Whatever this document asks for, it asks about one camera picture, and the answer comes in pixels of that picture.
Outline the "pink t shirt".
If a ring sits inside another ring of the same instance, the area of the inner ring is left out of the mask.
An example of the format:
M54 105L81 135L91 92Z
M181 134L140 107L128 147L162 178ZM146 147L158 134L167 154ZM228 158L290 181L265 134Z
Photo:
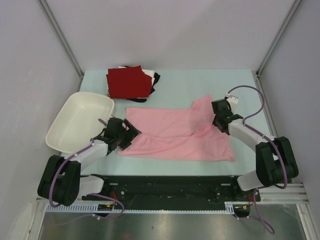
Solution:
M126 119L141 134L119 150L124 157L184 161L228 161L236 156L226 133L213 125L213 98L206 95L186 109L128 107Z

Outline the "white plastic bin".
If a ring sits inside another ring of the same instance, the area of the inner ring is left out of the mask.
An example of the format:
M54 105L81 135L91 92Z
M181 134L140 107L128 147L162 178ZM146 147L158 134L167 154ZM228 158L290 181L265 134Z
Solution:
M62 153L71 154L90 143L105 127L113 114L114 101L102 94L76 92L72 94L53 121L45 143Z

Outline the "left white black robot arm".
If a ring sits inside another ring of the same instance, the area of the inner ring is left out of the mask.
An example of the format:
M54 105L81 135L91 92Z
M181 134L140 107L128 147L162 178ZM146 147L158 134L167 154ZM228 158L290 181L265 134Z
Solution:
M110 196L111 188L105 184L102 176L82 176L81 173L114 150L127 149L142 132L127 119L112 117L107 122L102 119L99 121L104 124L104 128L90 139L86 147L65 157L52 155L48 159L37 194L49 200L51 207L68 207L76 199L92 194L100 200Z

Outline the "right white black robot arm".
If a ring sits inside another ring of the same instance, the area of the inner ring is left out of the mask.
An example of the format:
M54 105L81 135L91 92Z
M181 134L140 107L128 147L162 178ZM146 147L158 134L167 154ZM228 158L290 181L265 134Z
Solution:
M243 121L232 111L228 98L211 103L214 119L212 124L222 133L232 136L255 153L255 170L237 177L230 188L231 196L242 201L253 189L286 188L289 180L299 175L296 158L287 137L274 137L261 133Z

